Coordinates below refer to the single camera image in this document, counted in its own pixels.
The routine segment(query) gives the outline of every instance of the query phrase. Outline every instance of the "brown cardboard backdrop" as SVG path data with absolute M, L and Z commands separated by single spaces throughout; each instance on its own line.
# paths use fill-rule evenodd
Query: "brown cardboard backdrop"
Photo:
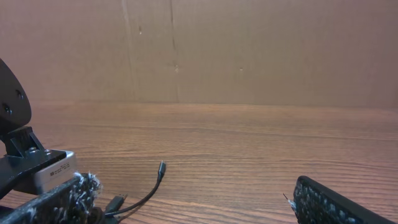
M 30 99 L 398 106 L 396 0 L 0 1 Z

